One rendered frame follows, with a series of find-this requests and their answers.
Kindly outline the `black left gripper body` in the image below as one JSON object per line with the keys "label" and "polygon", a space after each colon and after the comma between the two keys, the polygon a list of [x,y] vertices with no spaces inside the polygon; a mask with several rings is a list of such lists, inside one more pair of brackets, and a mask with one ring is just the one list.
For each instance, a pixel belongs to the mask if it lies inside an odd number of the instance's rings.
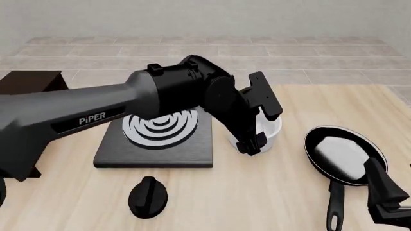
{"label": "black left gripper body", "polygon": [[237,143],[234,146],[240,153],[256,155],[267,143],[264,132],[258,133],[256,129],[258,114],[258,107],[254,107],[245,110],[231,110],[216,117],[236,138]]}

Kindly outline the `flat black stove plate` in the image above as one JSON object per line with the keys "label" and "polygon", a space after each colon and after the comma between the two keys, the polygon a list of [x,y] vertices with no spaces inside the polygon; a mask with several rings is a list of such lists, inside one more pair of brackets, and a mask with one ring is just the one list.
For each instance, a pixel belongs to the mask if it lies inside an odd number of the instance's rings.
{"label": "flat black stove plate", "polygon": [[211,168],[212,117],[200,107],[144,120],[128,115],[109,124],[96,168]]}

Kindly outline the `dark brown wooden cabinet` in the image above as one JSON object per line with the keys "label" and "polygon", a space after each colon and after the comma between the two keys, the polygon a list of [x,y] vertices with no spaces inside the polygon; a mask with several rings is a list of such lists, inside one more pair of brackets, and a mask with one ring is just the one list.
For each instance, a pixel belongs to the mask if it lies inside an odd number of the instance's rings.
{"label": "dark brown wooden cabinet", "polygon": [[21,105],[31,94],[67,90],[61,71],[11,71],[0,80],[0,178],[39,178],[35,167],[46,146],[61,137],[45,119],[39,101]]}

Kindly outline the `black frying pan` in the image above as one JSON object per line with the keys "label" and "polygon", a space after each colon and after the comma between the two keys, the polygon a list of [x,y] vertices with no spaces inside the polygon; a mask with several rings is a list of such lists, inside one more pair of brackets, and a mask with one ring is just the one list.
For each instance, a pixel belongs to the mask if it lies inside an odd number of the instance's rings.
{"label": "black frying pan", "polygon": [[344,187],[368,185],[364,163],[375,158],[387,171],[387,159],[368,138],[341,126],[312,128],[304,138],[304,149],[313,167],[330,180],[326,230],[342,231]]}

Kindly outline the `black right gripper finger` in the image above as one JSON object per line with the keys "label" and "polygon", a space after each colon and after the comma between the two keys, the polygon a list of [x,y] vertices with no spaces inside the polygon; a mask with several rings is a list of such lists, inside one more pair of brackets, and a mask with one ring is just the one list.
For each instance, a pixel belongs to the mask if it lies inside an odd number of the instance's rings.
{"label": "black right gripper finger", "polygon": [[396,184],[391,177],[387,177],[387,202],[389,203],[401,203],[407,200],[410,196],[400,186]]}
{"label": "black right gripper finger", "polygon": [[387,173],[375,158],[370,158],[364,164],[368,182],[368,205],[383,204],[388,201],[389,189],[385,184]]}

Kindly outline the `round black stove knob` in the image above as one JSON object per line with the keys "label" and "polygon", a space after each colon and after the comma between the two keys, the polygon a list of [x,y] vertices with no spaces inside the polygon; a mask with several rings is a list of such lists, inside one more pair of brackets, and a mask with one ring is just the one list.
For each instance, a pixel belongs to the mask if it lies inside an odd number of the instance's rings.
{"label": "round black stove knob", "polygon": [[168,193],[165,186],[153,176],[145,176],[130,192],[128,207],[139,219],[151,219],[166,207]]}

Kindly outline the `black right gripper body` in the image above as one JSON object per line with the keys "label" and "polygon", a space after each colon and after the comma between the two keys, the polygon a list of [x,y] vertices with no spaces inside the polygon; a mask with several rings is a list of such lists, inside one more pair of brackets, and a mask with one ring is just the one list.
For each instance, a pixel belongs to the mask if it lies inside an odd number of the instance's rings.
{"label": "black right gripper body", "polygon": [[372,220],[381,225],[411,225],[411,206],[401,207],[398,203],[377,204],[368,201]]}

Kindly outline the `white bowl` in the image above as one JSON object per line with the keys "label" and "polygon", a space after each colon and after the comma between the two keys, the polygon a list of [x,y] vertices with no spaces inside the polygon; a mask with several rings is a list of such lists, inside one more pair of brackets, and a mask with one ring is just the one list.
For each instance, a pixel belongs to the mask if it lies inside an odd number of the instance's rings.
{"label": "white bowl", "polygon": [[[281,117],[278,117],[275,121],[269,121],[264,113],[263,109],[261,107],[258,107],[259,113],[256,115],[256,134],[264,133],[265,137],[267,138],[267,142],[264,146],[260,147],[260,153],[264,153],[268,150],[270,150],[275,141],[276,135],[280,132],[282,128],[282,119]],[[228,120],[229,126],[231,128],[227,128],[228,131],[230,132],[229,135],[229,142],[231,145],[234,147],[234,149],[238,153],[242,153],[238,147],[238,139],[232,134],[232,129],[234,128],[235,132],[238,130],[237,126],[241,126],[243,123],[241,119],[238,119],[238,116],[231,116],[230,119]]]}

